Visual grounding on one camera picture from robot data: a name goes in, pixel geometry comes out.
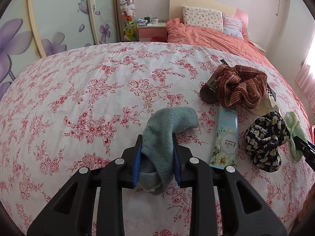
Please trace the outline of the brown plastic hair clip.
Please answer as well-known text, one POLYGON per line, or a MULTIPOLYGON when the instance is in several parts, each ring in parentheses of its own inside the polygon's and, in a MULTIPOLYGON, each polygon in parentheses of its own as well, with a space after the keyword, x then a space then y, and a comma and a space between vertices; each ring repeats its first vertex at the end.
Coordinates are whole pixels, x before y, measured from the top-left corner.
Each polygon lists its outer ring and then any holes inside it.
POLYGON ((213 76, 201 87, 199 96, 203 102, 208 104, 218 102, 218 84, 214 81, 213 76))

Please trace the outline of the pink striped pillow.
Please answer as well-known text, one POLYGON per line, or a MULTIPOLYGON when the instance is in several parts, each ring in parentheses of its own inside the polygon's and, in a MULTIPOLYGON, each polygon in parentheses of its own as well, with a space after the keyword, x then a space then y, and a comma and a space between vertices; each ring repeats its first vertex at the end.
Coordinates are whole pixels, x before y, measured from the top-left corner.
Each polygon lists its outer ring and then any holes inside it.
POLYGON ((223 14, 223 33, 243 39, 243 24, 242 20, 229 17, 225 13, 223 14))

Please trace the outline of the floral sliding wardrobe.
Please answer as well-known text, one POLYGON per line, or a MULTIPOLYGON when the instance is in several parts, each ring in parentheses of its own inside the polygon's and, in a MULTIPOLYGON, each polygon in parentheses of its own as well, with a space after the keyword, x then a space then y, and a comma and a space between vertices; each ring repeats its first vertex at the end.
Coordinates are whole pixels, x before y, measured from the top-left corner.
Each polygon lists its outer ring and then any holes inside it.
POLYGON ((30 63, 119 41, 115 0, 1 0, 1 93, 30 63))

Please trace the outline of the floral print pillow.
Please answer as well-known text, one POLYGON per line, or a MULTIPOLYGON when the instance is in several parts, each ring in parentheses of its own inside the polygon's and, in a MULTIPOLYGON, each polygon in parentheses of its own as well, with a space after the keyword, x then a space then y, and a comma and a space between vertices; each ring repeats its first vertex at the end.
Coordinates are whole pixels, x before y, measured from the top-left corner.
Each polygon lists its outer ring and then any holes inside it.
POLYGON ((183 6, 184 25, 209 28, 223 32, 223 14, 220 11, 200 7, 183 6))

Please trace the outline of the black floral scrunchie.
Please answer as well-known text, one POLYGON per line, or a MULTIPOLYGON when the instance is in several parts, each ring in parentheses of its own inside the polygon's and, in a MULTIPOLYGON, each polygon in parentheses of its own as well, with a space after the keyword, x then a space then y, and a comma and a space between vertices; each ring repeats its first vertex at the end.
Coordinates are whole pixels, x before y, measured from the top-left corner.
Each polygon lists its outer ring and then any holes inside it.
POLYGON ((281 166, 279 147, 290 140, 290 132, 279 112, 257 118, 245 131, 246 151, 259 169, 273 173, 281 166))

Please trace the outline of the dark green mug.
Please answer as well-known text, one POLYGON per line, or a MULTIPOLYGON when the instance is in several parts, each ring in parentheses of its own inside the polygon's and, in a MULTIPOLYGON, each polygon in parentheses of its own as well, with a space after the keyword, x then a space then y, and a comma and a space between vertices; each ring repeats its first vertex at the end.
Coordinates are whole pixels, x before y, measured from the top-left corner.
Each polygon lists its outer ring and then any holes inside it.
POLYGON ((146 23, 150 23, 151 22, 151 18, 150 17, 145 17, 144 19, 146 20, 146 23))

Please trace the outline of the white mug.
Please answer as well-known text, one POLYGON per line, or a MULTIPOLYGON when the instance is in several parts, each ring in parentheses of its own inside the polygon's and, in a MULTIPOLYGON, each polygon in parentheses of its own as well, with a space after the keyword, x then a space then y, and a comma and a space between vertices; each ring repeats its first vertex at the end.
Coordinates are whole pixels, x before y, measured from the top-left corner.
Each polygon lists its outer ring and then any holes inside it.
POLYGON ((152 23, 153 25, 158 24, 158 18, 157 18, 157 17, 152 18, 151 23, 152 23))

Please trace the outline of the pink curtain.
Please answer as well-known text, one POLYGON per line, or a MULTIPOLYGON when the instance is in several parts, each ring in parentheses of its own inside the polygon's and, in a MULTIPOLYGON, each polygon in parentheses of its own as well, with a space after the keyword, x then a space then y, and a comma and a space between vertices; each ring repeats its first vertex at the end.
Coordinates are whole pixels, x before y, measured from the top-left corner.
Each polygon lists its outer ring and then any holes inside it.
POLYGON ((312 110, 314 111, 314 92, 315 92, 315 77, 314 77, 314 31, 312 34, 311 44, 309 45, 306 57, 301 63, 301 68, 295 78, 295 82, 302 90, 308 99, 312 110))

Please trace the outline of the pink white nightstand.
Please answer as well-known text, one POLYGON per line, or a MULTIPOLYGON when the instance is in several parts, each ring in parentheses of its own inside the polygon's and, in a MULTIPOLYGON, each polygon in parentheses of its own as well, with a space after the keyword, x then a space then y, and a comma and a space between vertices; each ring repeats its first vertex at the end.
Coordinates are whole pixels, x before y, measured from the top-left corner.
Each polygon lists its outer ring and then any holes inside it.
POLYGON ((150 26, 138 26, 139 41, 151 41, 151 38, 155 36, 163 37, 164 42, 167 42, 168 32, 165 22, 150 26))

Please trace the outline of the teal knitted sock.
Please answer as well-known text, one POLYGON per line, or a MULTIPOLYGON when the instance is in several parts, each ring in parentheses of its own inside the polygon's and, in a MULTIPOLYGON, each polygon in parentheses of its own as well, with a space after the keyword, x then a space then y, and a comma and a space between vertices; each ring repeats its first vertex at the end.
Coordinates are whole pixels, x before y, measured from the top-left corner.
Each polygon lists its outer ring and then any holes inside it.
POLYGON ((160 109, 149 118, 143 131, 140 188, 153 195, 164 193, 173 178, 172 134, 198 127, 196 111, 191 107, 160 109))

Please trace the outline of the beige wooden headboard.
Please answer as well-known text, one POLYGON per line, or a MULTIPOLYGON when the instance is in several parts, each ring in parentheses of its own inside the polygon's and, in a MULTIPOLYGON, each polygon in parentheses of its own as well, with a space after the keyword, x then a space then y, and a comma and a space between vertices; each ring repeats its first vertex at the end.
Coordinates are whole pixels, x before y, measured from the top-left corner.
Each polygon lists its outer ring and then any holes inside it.
POLYGON ((229 17, 242 20, 242 33, 248 34, 248 13, 216 0, 169 0, 169 20, 180 18, 183 21, 182 6, 201 7, 223 12, 229 17))

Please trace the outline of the salmon pink duvet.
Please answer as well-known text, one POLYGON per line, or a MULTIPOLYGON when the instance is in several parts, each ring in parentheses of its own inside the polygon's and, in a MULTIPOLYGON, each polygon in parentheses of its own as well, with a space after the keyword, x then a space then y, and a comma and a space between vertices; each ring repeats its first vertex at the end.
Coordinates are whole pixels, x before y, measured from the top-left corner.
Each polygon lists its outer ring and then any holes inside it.
POLYGON ((247 37, 241 39, 210 28, 189 27, 184 25, 180 18, 169 20, 166 23, 166 30, 168 32, 168 42, 170 43, 219 50, 260 63, 278 72, 266 56, 247 37))

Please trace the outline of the clear tube of plush toys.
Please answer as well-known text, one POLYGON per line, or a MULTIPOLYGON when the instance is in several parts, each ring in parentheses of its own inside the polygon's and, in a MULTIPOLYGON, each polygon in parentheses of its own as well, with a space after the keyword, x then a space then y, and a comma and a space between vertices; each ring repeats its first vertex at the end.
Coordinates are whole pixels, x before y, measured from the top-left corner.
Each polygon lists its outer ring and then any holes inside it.
POLYGON ((136 7, 134 0, 118 0, 122 41, 137 41, 136 7))

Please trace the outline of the white crumpled tissue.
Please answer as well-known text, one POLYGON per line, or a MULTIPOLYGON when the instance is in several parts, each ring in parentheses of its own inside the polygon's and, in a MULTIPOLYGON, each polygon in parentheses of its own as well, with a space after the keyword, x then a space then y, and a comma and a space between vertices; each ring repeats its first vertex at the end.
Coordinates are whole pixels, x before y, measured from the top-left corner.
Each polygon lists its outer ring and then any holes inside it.
POLYGON ((276 101, 268 92, 251 101, 244 101, 242 106, 257 116, 264 116, 271 111, 279 111, 276 101))

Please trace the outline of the light green scrunchie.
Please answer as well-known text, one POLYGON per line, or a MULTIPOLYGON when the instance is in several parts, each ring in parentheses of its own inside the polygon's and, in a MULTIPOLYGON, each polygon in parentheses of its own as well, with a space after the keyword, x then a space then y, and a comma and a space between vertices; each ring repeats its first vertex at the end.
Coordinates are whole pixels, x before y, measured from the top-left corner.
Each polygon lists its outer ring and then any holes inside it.
POLYGON ((307 142, 307 138, 305 136, 303 128, 301 127, 298 116, 294 113, 294 111, 286 112, 284 116, 284 121, 286 123, 288 131, 290 132, 289 144, 291 154, 296 162, 300 162, 303 153, 295 146, 294 137, 298 136, 305 142, 307 142))

